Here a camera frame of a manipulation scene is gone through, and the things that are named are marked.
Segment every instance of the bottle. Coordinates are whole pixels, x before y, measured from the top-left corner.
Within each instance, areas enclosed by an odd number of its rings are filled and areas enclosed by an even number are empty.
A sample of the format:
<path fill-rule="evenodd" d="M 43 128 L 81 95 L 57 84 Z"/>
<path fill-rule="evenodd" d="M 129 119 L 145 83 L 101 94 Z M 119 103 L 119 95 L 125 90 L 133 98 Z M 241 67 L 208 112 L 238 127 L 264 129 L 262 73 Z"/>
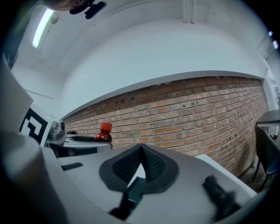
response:
<path fill-rule="evenodd" d="M 95 142 L 112 142 L 112 136 L 110 131 L 112 130 L 112 124 L 107 122 L 102 122 L 100 125 L 100 133 L 95 136 Z"/>

